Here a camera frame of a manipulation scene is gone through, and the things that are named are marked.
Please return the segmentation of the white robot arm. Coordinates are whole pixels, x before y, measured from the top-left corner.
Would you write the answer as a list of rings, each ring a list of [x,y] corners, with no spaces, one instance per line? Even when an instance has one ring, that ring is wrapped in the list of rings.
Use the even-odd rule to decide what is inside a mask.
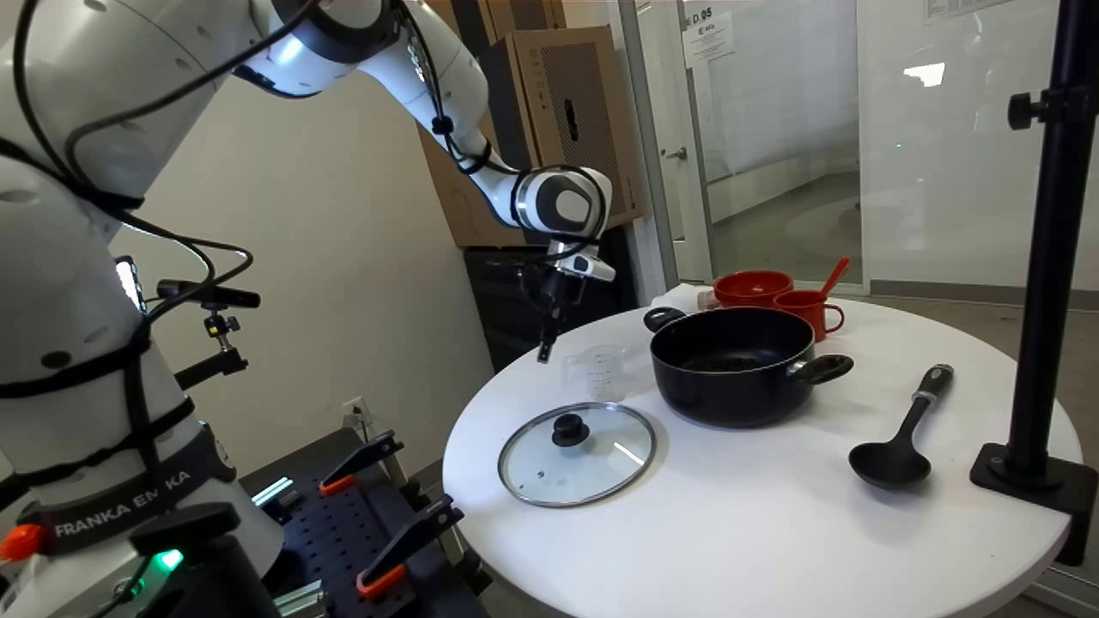
[[[0,89],[3,618],[93,618],[132,599],[150,561],[132,531],[184,508],[238,518],[269,573],[283,530],[235,480],[212,424],[169,371],[115,239],[149,231],[212,261],[212,239],[156,228],[145,197],[228,80],[308,99],[364,71],[473,181],[496,220],[549,242],[569,279],[597,257],[612,181],[588,163],[522,170],[481,131],[487,80],[423,0],[15,0]]]

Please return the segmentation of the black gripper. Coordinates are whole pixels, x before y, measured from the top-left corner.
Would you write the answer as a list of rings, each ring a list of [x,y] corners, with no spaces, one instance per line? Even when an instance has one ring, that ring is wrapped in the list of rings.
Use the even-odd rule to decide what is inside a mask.
[[[552,242],[545,253],[544,297],[549,311],[544,319],[535,359],[549,364],[552,347],[565,333],[568,310],[580,297],[588,281],[612,281],[616,268],[600,257],[597,242]]]

